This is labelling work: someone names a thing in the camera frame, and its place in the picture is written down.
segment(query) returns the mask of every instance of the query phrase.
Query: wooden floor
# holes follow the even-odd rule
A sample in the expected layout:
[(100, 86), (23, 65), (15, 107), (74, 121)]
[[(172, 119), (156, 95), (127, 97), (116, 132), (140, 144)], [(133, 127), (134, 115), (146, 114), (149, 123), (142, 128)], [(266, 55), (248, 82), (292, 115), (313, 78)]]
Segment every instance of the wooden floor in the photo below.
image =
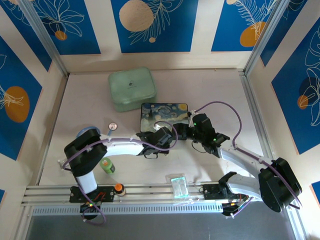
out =
[[(116, 112), (109, 94), (109, 72), (71, 74), (54, 128), (45, 160), (40, 185), (72, 185), (70, 172), (60, 169), (64, 147), (77, 133), (88, 126), (98, 127), (107, 134), (111, 122), (118, 124), (113, 137), (130, 137), (140, 130), (140, 110)], [(262, 154), (261, 146), (249, 110), (243, 86), (236, 69), (226, 70), (157, 70), (152, 72), (156, 81), (159, 103), (186, 103), (195, 110), (211, 101), (225, 101), (234, 106), (242, 119), (243, 128), (237, 143)], [(236, 115), (221, 104), (208, 106), (202, 113), (210, 118), (219, 133), (233, 138), (239, 128)], [(191, 141), (178, 142), (168, 156), (146, 159), (143, 156), (121, 155), (110, 157), (115, 165), (114, 174), (106, 174), (100, 166), (94, 169), (98, 184), (165, 183), (166, 175), (185, 174), (188, 182), (217, 181), (225, 173), (236, 171), (248, 176), (231, 162), (210, 154), (202, 154), (191, 147)]]

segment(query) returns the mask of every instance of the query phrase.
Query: purple cable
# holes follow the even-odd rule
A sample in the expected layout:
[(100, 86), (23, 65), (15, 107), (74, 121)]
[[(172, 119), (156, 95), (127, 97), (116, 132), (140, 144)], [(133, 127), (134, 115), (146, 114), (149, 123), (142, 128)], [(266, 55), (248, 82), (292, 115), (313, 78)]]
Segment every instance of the purple cable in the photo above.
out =
[[(247, 156), (249, 156), (249, 157), (251, 157), (251, 158), (259, 161), (259, 158), (258, 158), (257, 156), (255, 156), (255, 155), (253, 155), (253, 154), (251, 154), (251, 153), (249, 153), (249, 152), (247, 152), (247, 151), (245, 151), (245, 150), (243, 150), (243, 149), (241, 149), (241, 148), (239, 148), (239, 147), (236, 146), (236, 138), (239, 136), (239, 134), (240, 134), (240, 132), (241, 132), (241, 130), (242, 130), (242, 120), (241, 120), (241, 118), (240, 118), (239, 113), (237, 112), (237, 110), (236, 110), (233, 106), (231, 106), (230, 104), (228, 104), (228, 103), (226, 103), (226, 102), (224, 102), (224, 101), (211, 101), (211, 102), (207, 103), (206, 105), (204, 105), (203, 107), (200, 107), (200, 108), (199, 108), (198, 110), (196, 110), (195, 112), (197, 113), (197, 112), (199, 112), (200, 110), (204, 109), (205, 107), (207, 107), (207, 106), (209, 106), (209, 105), (211, 105), (211, 104), (223, 104), (223, 105), (228, 106), (229, 108), (231, 108), (231, 109), (234, 111), (234, 113), (236, 114), (236, 116), (237, 116), (237, 118), (238, 118), (238, 120), (239, 120), (239, 130), (238, 130), (238, 132), (236, 133), (236, 135), (235, 135), (235, 136), (233, 137), (233, 139), (232, 139), (232, 145), (233, 145), (233, 147), (234, 147), (236, 150), (238, 150), (239, 152), (241, 152), (241, 153), (243, 153), (243, 154), (246, 154)], [(280, 178), (280, 180), (281, 180), (281, 181), (283, 182), (283, 184), (288, 188), (289, 192), (292, 194), (292, 196), (294, 197), (294, 199), (295, 199), (295, 200), (298, 202), (298, 204), (302, 207), (302, 204), (301, 204), (298, 196), (296, 195), (295, 191), (291, 188), (291, 186), (287, 183), (287, 181), (284, 179), (284, 177), (283, 177), (273, 166), (271, 166), (270, 164), (268, 164), (268, 163), (265, 162), (264, 160), (262, 160), (261, 163), (264, 164), (265, 166), (267, 166), (268, 168), (270, 168), (270, 169)], [(290, 205), (291, 207), (295, 208), (295, 209), (298, 209), (298, 210), (300, 209), (300, 207), (295, 206), (295, 205), (293, 205), (293, 204), (289, 204), (289, 205)]]
[(227, 216), (226, 218), (229, 219), (229, 218), (234, 218), (235, 216), (237, 216), (246, 206), (248, 206), (248, 204), (249, 204), (253, 199), (254, 199), (253, 196), (250, 197), (249, 200), (248, 200), (245, 204), (243, 204), (243, 205), (241, 206), (241, 208), (240, 208), (235, 214), (233, 214), (233, 215), (231, 215), (231, 216)]
[[(174, 126), (173, 126), (171, 123), (169, 123), (169, 122), (167, 122), (167, 121), (156, 121), (156, 122), (154, 123), (154, 125), (156, 125), (157, 123), (165, 123), (165, 124), (168, 124), (170, 127), (172, 127), (172, 129), (173, 129), (173, 131), (174, 131), (174, 133), (175, 133), (175, 142), (174, 142), (174, 144), (173, 144), (171, 147), (169, 147), (169, 148), (159, 148), (159, 147), (154, 146), (154, 145), (152, 145), (152, 144), (150, 144), (150, 143), (147, 143), (147, 142), (144, 142), (144, 141), (141, 141), (141, 140), (137, 140), (137, 139), (130, 139), (130, 138), (112, 138), (112, 139), (110, 139), (110, 140), (109, 140), (108, 138), (106, 138), (106, 139), (103, 139), (103, 140), (100, 140), (100, 141), (96, 141), (96, 142), (94, 142), (94, 143), (91, 143), (90, 145), (87, 145), (87, 146), (85, 146), (84, 148), (82, 148), (80, 151), (78, 151), (76, 154), (74, 154), (72, 157), (70, 157), (70, 158), (62, 165), (62, 168), (63, 168), (64, 170), (71, 171), (71, 169), (66, 168), (66, 165), (67, 165), (68, 163), (70, 163), (73, 159), (75, 159), (75, 158), (78, 157), (81, 153), (83, 153), (83, 152), (86, 151), (87, 149), (93, 147), (94, 145), (102, 144), (102, 143), (105, 143), (105, 142), (122, 142), (122, 141), (129, 141), (129, 142), (134, 142), (134, 143), (145, 144), (145, 145), (148, 145), (148, 146), (150, 146), (150, 147), (152, 147), (152, 148), (154, 148), (154, 149), (157, 149), (157, 150), (159, 150), (159, 151), (168, 151), (168, 150), (172, 149), (172, 148), (176, 145), (176, 143), (177, 143), (177, 141), (178, 141), (178, 132), (177, 132), (177, 130), (174, 128)], [(81, 187), (80, 184), (78, 183), (77, 179), (75, 179), (75, 180), (76, 180), (76, 182), (77, 182), (77, 184), (78, 184), (78, 187), (79, 187), (82, 195), (85, 197), (85, 199), (87, 199), (87, 201), (88, 201), (89, 203), (93, 204), (93, 207), (94, 207), (94, 208), (102, 215), (102, 217), (103, 217), (103, 222), (93, 222), (93, 221), (89, 221), (89, 220), (85, 220), (85, 219), (84, 219), (84, 220), (85, 220), (85, 223), (88, 223), (88, 224), (91, 224), (91, 225), (95, 225), (95, 226), (104, 225), (104, 224), (106, 223), (106, 216), (105, 216), (105, 215), (103, 214), (103, 212), (97, 207), (97, 205), (96, 205), (93, 201), (91, 201), (91, 199), (87, 196), (87, 194), (84, 192), (84, 190), (82, 189), (82, 187)]]

